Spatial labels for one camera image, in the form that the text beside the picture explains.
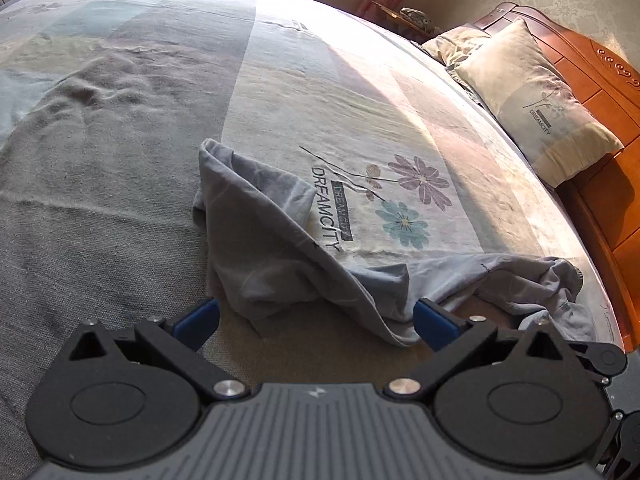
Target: pillow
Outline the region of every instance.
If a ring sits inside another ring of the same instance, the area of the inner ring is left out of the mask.
[[[457,65],[490,39],[489,34],[475,25],[462,25],[423,43],[422,48],[444,66]]]
[[[576,100],[524,20],[498,32],[455,72],[478,92],[536,174],[552,187],[623,148]]]
[[[455,67],[455,65],[446,66],[444,67],[444,70],[447,71],[447,74],[450,75],[453,81],[462,86],[462,89],[465,91],[466,95],[468,95],[473,102],[475,102],[477,105],[482,106],[482,101],[478,97],[478,92],[471,88],[471,86],[466,81],[464,81],[458,74],[456,74]]]

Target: gray cloth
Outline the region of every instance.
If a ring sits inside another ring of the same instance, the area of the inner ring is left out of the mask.
[[[304,229],[311,184],[212,139],[199,160],[194,208],[206,213],[209,279],[258,330],[284,308],[323,298],[389,343],[408,346],[419,339],[412,324],[419,298],[455,310],[476,295],[522,316],[520,328],[550,317],[566,338],[594,337],[588,310],[574,303],[582,275],[566,260],[460,254],[347,269]]]

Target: carved headboard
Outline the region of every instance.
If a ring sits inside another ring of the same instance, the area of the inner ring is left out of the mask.
[[[532,7],[501,3],[476,25],[495,34],[516,18],[527,22],[578,101],[625,145],[557,191],[600,273],[630,351],[640,344],[640,74],[606,47]]]

